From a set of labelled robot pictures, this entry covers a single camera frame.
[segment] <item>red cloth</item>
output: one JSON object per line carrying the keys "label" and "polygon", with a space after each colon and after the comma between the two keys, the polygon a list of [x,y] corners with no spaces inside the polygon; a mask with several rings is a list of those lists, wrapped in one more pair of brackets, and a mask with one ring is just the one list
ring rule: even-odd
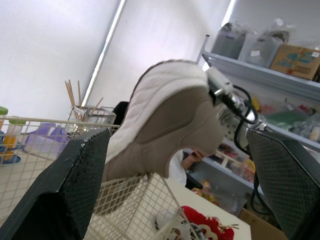
{"label": "red cloth", "polygon": [[204,236],[209,240],[233,240],[235,232],[232,228],[227,228],[224,231],[220,231],[218,228],[218,221],[214,218],[206,219],[204,215],[194,210],[189,206],[182,206],[184,214],[188,218],[189,222],[197,224]]}

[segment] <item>green lid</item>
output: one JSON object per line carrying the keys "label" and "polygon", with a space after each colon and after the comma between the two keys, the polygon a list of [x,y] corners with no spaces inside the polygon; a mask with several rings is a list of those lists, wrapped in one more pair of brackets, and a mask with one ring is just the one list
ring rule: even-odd
{"label": "green lid", "polygon": [[9,123],[10,124],[14,124],[14,125],[25,125],[26,124],[26,120],[23,119],[19,119],[19,118],[15,118],[15,119],[10,119]]}
{"label": "green lid", "polygon": [[0,106],[0,115],[7,115],[8,114],[8,109]]}

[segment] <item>chopstick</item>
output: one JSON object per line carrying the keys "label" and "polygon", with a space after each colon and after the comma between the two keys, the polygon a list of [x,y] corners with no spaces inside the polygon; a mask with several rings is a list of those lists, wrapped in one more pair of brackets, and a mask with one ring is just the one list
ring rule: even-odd
{"label": "chopstick", "polygon": [[79,108],[82,109],[81,106],[81,93],[80,93],[80,82],[78,81],[78,96],[79,96]]}
{"label": "chopstick", "polygon": [[72,106],[75,106],[76,105],[76,101],[75,101],[74,91],[72,90],[70,79],[69,79],[69,89],[70,89],[70,94],[71,94],[71,98],[72,98]]}
{"label": "chopstick", "polygon": [[69,89],[69,85],[68,85],[67,81],[64,81],[64,83],[65,83],[66,91],[68,92],[68,95],[69,95],[69,99],[70,99],[71,105],[74,106],[73,102],[72,102],[72,97],[71,97],[71,92],[70,92],[70,89]]}
{"label": "chopstick", "polygon": [[95,107],[91,110],[91,112],[89,113],[89,115],[92,115],[94,113],[94,111],[97,109],[97,107],[99,106],[99,104],[101,103],[101,101],[103,100],[104,98],[102,97],[100,99],[100,101],[95,105]]}

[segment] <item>white wall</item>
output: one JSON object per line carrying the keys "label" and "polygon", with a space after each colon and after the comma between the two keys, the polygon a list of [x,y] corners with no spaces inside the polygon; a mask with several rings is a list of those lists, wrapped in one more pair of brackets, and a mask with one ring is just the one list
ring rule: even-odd
{"label": "white wall", "polygon": [[168,59],[196,60],[220,28],[229,0],[128,0],[88,104],[128,101],[139,77]]}
{"label": "white wall", "polygon": [[117,4],[2,0],[0,106],[11,116],[65,120],[71,104],[64,81],[78,92],[79,80],[85,94]]}
{"label": "white wall", "polygon": [[295,25],[292,41],[298,39],[320,39],[320,1],[316,0],[237,0],[230,20],[238,20],[262,32],[282,18]]}

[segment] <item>white wire basket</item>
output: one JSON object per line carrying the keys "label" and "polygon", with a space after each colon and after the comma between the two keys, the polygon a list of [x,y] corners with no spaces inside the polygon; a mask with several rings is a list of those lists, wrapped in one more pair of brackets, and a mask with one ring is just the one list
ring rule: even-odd
{"label": "white wire basket", "polygon": [[116,115],[113,107],[94,107],[94,106],[73,106],[67,117],[68,121],[113,124]]}
{"label": "white wire basket", "polygon": [[[112,134],[114,127],[118,127],[16,117],[0,117],[0,127],[1,123],[0,227],[70,139],[97,128],[108,128]],[[159,219],[165,224],[158,225],[157,229]],[[182,240],[178,230],[182,221],[190,227],[189,239],[198,239],[166,181],[159,175],[116,179],[102,183],[84,239]]]}

